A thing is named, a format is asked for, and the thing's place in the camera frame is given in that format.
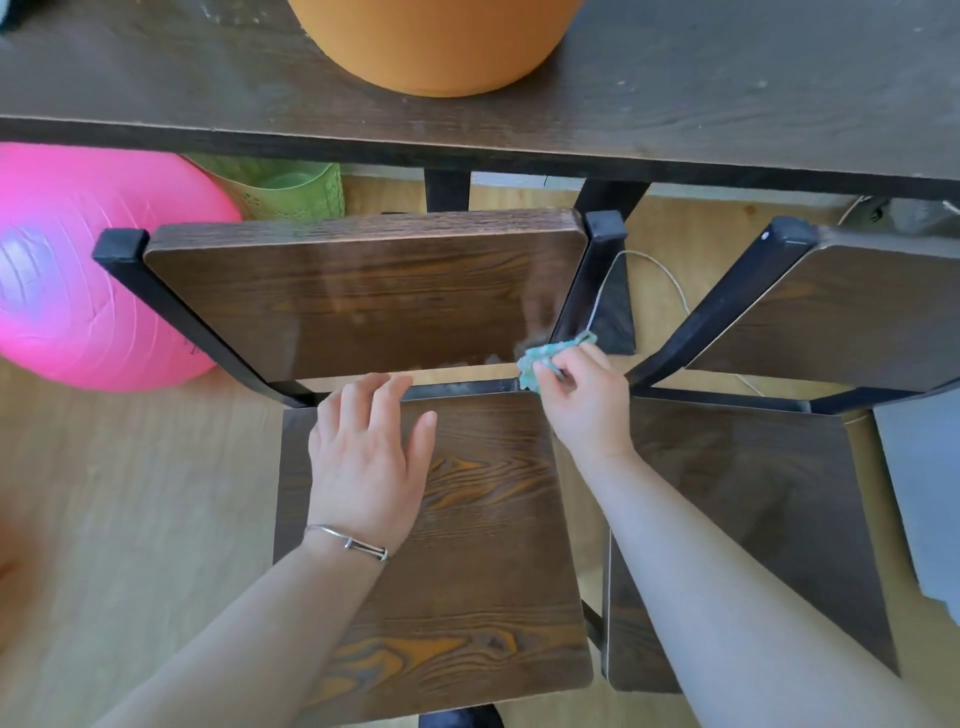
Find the orange pot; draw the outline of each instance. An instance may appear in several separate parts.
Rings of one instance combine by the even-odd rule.
[[[469,96],[526,76],[583,0],[290,0],[350,73],[418,96]]]

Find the blue cloth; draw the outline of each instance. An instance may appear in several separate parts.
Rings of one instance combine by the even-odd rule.
[[[564,374],[550,360],[550,357],[554,354],[562,352],[564,349],[569,349],[570,347],[575,347],[578,344],[582,344],[585,341],[589,341],[591,344],[596,344],[596,334],[592,331],[581,331],[579,334],[577,334],[575,339],[561,341],[557,344],[544,344],[541,347],[528,349],[516,363],[520,369],[520,389],[529,389],[531,392],[537,392],[538,394],[540,393],[540,386],[537,384],[537,376],[534,374],[534,363],[538,361],[543,362],[543,364],[546,365],[551,372],[557,375],[557,379],[563,379]]]

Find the pink exercise ball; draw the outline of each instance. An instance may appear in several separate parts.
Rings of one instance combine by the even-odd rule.
[[[181,384],[213,362],[90,257],[104,228],[236,222],[229,197],[186,160],[0,144],[0,354],[84,389]]]

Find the person's left hand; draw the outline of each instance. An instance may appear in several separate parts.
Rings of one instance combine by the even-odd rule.
[[[400,398],[412,383],[405,375],[366,375],[317,408],[308,524],[386,547],[391,555],[410,535],[437,433],[437,413],[425,412],[406,450],[401,445]]]

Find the silver bracelet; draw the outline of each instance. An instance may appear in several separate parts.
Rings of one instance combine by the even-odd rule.
[[[352,536],[348,536],[346,533],[341,533],[340,531],[335,531],[326,525],[320,525],[318,523],[314,523],[314,524],[308,525],[303,530],[304,535],[308,531],[325,531],[331,536],[336,536],[338,539],[343,539],[344,541],[346,541],[346,543],[344,544],[344,548],[355,548],[358,551],[362,551],[363,553],[369,554],[370,556],[374,557],[379,561],[387,561],[387,559],[390,556],[390,554],[387,553],[386,548],[380,548],[379,546],[371,546],[370,544],[365,544],[362,541],[357,541]]]

